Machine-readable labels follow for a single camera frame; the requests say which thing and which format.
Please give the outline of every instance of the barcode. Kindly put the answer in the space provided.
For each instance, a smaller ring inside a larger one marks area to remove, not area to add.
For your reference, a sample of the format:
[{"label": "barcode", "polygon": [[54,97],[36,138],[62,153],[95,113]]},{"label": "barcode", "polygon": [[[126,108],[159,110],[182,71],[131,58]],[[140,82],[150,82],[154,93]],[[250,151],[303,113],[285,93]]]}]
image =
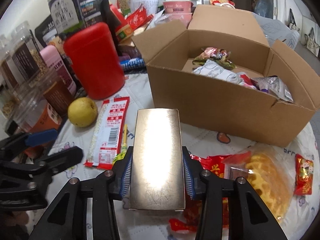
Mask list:
[{"label": "barcode", "polygon": [[119,129],[120,127],[111,128],[109,139],[108,139],[108,147],[117,144],[118,137],[119,137]]}]

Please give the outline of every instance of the red thermos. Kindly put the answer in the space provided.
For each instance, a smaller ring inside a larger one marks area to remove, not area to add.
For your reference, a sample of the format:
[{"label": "red thermos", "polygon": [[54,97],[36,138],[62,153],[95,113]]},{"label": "red thermos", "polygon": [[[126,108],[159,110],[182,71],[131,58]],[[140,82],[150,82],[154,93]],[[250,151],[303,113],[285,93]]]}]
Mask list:
[{"label": "red thermos", "polygon": [[124,85],[124,72],[106,23],[97,23],[74,34],[65,41],[63,49],[90,98],[107,98]]}]

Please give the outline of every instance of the nut jar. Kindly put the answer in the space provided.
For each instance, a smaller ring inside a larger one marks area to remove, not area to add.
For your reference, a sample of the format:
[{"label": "nut jar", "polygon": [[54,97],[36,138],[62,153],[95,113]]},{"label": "nut jar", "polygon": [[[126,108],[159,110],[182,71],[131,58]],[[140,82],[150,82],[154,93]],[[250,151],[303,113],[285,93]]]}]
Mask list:
[{"label": "nut jar", "polygon": [[28,22],[23,22],[11,33],[12,59],[29,86],[34,87],[48,71]]}]

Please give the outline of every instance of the red candy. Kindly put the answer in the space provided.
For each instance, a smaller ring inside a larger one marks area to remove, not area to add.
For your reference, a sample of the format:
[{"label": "red candy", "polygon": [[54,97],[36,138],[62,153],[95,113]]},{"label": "red candy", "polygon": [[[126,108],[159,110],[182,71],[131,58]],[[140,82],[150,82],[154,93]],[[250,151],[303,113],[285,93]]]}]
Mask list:
[{"label": "red candy", "polygon": [[311,195],[313,181],[313,161],[296,154],[296,188],[295,195]]}]

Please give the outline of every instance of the plastic jar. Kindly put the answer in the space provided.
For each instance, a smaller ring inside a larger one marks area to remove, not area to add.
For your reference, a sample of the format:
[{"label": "plastic jar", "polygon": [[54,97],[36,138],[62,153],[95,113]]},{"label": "plastic jar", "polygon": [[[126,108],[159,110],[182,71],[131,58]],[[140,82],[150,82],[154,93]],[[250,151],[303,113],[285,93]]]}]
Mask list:
[{"label": "plastic jar", "polygon": [[12,59],[29,86],[34,87],[48,71],[48,67],[39,54],[38,45],[30,32],[28,22],[20,24],[11,36]]},{"label": "plastic jar", "polygon": [[40,51],[40,54],[48,68],[54,68],[56,70],[57,74],[61,77],[71,95],[74,96],[76,93],[76,83],[69,74],[57,48],[53,45],[48,45]]},{"label": "plastic jar", "polygon": [[58,129],[62,120],[53,107],[42,96],[38,88],[34,88],[20,102],[12,119],[25,132],[41,132],[47,129]]},{"label": "plastic jar", "polygon": [[85,28],[79,0],[48,0],[48,5],[54,26],[63,41]]},{"label": "plastic jar", "polygon": [[26,83],[26,80],[14,63],[10,50],[10,42],[4,35],[0,35],[0,70],[8,88],[18,94],[20,86]]},{"label": "plastic jar", "polygon": [[68,107],[74,98],[54,68],[49,69],[37,87],[59,115],[68,113]]}]

